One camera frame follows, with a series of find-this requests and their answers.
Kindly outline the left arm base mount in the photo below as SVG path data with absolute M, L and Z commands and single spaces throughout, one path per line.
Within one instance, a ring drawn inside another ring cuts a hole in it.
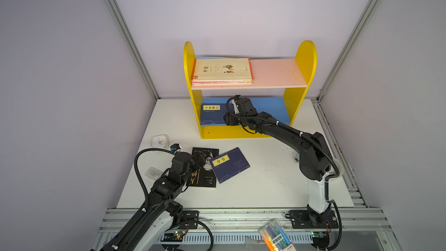
M 186 229 L 187 224 L 183 224 L 183 222 L 187 220 L 198 220 L 199 213 L 200 211 L 197 209 L 184 209 L 181 204 L 174 201 L 154 219 L 146 235 L 152 242 L 157 242 L 173 225 L 181 223 L 179 228 Z

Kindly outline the dark blue book hidden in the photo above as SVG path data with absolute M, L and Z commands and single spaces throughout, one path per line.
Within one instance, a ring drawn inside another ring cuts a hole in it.
M 239 148 L 212 158 L 210 165 L 220 184 L 250 168 L 250 164 Z

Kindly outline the dark blue book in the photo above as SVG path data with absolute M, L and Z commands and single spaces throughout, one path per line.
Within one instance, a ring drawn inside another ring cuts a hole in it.
M 226 107 L 220 103 L 203 103 L 200 110 L 202 126 L 225 126 Z

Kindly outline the pink cartoon cover book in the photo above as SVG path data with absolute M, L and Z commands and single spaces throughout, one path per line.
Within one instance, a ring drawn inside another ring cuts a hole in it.
M 192 87 L 216 87 L 216 86 L 250 86 L 252 81 L 209 81 L 209 82 L 191 82 Z

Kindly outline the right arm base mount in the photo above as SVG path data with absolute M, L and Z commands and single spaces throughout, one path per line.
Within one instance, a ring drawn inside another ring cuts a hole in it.
M 324 212 L 318 213 L 307 206 L 306 209 L 289 210 L 285 218 L 291 221 L 293 229 L 337 229 L 342 224 L 337 211 L 329 206 Z

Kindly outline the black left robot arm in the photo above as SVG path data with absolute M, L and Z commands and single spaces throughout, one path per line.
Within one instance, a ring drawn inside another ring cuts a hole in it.
M 138 167 L 140 156 L 146 152 L 165 152 L 173 155 L 172 165 L 158 178 L 148 190 Z M 182 151 L 169 151 L 160 148 L 147 148 L 137 153 L 134 159 L 134 172 L 144 193 L 144 202 L 125 226 L 106 244 L 102 251 L 147 251 L 166 231 L 182 225 L 202 226 L 214 246 L 214 237 L 207 225 L 199 220 L 183 220 L 183 206 L 175 198 L 186 191 L 192 173 L 206 164 L 202 155 L 191 155 Z

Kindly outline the beige book orange border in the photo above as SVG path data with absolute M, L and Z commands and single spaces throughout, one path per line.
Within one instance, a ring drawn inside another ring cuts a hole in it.
M 194 82 L 251 82 L 252 66 L 249 58 L 197 59 L 191 79 Z

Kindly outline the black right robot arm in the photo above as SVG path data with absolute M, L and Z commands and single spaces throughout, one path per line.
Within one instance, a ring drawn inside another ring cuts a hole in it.
M 329 181 L 337 178 L 340 170 L 329 153 L 325 137 L 319 132 L 310 134 L 294 129 L 269 113 L 259 113 L 250 99 L 240 95 L 228 99 L 225 108 L 226 125 L 270 136 L 297 152 L 299 169 L 309 180 L 307 209 L 315 217 L 327 215 L 335 203 L 329 197 Z

